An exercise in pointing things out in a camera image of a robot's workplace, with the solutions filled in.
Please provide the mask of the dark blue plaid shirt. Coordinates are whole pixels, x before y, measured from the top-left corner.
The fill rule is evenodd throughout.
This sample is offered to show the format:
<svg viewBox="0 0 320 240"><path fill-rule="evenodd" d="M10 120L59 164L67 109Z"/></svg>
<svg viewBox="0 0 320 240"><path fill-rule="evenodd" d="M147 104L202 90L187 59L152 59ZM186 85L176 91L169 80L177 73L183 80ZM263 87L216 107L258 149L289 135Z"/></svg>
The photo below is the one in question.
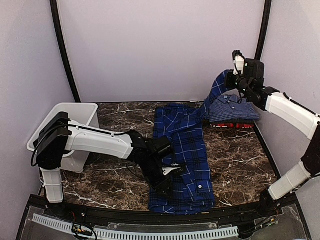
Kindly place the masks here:
<svg viewBox="0 0 320 240"><path fill-rule="evenodd" d="M153 138L166 136L174 149L174 154L164 158L162 164L166 167L180 165L182 172L172 178L171 199L161 197L152 189L149 191L151 212L192 215L215 207L202 122L214 101L229 91L225 86L228 73L225 70L216 78L199 108L170 103L155 109Z"/></svg>

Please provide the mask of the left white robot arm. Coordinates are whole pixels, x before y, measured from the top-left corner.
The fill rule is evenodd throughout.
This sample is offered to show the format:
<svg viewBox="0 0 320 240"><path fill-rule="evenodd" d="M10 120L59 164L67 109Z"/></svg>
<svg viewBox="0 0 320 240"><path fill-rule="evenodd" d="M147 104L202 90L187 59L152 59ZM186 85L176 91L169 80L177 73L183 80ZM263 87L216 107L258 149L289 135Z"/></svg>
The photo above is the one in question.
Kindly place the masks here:
<svg viewBox="0 0 320 240"><path fill-rule="evenodd" d="M70 206L64 202L61 167L63 155L71 151L98 153L137 164L145 181L161 197L173 196L173 170L162 165L162 159L173 153L166 136L151 139L138 131L111 132L83 125L59 112L39 133L35 140L31 166L42 172L46 199L51 210L60 218L67 218Z"/></svg>

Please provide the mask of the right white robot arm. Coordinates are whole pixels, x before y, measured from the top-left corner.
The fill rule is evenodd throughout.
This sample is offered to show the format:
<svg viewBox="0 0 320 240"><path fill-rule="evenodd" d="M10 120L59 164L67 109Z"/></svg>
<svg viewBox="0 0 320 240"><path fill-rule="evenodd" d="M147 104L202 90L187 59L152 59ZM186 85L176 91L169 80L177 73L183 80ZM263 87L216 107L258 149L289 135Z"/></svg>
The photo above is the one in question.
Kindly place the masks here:
<svg viewBox="0 0 320 240"><path fill-rule="evenodd" d="M266 217L274 210L274 201L299 190L307 181L319 177L320 116L295 102L286 93L270 86L263 86L259 80L246 78L234 70L227 71L224 84L227 88L238 90L258 109L288 124L280 133L305 138L302 145L306 150L301 159L267 189L268 197L255 205L255 213L260 217Z"/></svg>

